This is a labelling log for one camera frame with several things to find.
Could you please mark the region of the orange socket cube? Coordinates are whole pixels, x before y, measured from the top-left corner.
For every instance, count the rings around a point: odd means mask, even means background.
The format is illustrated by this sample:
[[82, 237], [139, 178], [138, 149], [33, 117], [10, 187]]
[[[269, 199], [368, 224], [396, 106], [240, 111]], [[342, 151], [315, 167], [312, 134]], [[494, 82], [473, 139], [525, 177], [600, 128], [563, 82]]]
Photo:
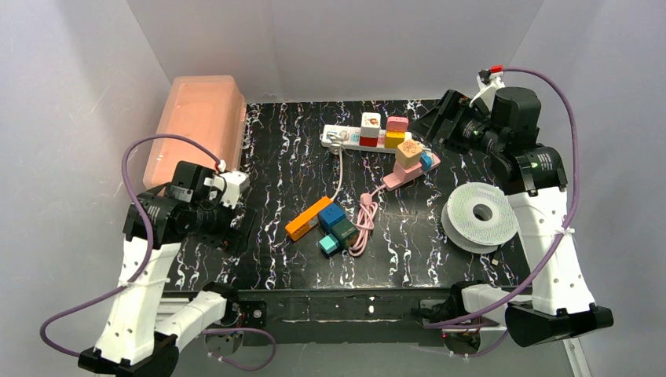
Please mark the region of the orange socket cube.
[[310, 230], [315, 228], [319, 224], [318, 214], [331, 203], [331, 199], [327, 196], [324, 196], [316, 201], [312, 206], [304, 210], [295, 219], [290, 221], [285, 226], [285, 230], [289, 238], [296, 242]]

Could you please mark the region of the teal white charger plug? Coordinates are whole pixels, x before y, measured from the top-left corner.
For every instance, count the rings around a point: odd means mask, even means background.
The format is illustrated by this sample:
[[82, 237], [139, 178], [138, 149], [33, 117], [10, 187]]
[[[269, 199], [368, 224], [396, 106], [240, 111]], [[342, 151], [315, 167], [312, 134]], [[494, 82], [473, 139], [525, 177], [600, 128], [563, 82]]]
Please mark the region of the teal white charger plug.
[[339, 241], [332, 234], [327, 234], [317, 244], [326, 258], [331, 258], [341, 250]]

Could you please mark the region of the pink translucent storage box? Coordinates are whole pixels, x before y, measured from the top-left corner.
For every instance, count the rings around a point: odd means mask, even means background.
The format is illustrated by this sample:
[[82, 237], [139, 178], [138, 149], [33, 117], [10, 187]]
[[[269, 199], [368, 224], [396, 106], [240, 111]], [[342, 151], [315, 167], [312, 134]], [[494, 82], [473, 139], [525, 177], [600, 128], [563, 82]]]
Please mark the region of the pink translucent storage box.
[[[231, 75], [181, 76], [170, 89], [156, 132], [187, 137], [225, 161], [241, 163], [246, 101]], [[151, 189], [171, 181], [180, 161], [214, 168], [206, 153], [189, 143], [160, 138], [152, 142], [143, 184]]]

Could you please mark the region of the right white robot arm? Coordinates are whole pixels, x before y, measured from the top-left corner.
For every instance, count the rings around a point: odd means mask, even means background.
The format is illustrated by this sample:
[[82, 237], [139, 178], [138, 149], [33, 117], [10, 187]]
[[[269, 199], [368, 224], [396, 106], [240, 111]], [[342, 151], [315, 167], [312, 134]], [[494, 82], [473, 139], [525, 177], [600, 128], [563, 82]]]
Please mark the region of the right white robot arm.
[[537, 140], [540, 110], [537, 95], [522, 87], [498, 89], [490, 104], [448, 90], [409, 127], [449, 151], [490, 159], [530, 268], [511, 292], [479, 281], [453, 285], [454, 308], [442, 328], [486, 317], [527, 347], [613, 326], [612, 310], [596, 303], [584, 281], [570, 227], [578, 195], [560, 154]]

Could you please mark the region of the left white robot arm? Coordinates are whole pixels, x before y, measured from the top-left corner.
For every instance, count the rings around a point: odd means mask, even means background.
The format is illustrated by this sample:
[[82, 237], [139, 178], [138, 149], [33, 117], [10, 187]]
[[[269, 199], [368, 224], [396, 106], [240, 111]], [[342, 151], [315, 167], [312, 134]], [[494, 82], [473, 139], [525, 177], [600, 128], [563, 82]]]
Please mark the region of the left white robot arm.
[[188, 304], [157, 319], [170, 267], [190, 237], [230, 254], [244, 251], [255, 213], [232, 227], [241, 193], [249, 185], [238, 170], [218, 173], [181, 161], [171, 181], [138, 194], [123, 233], [120, 292], [96, 344], [80, 353], [78, 366], [114, 376], [169, 376], [179, 353], [207, 326], [232, 314], [238, 291], [208, 283]]

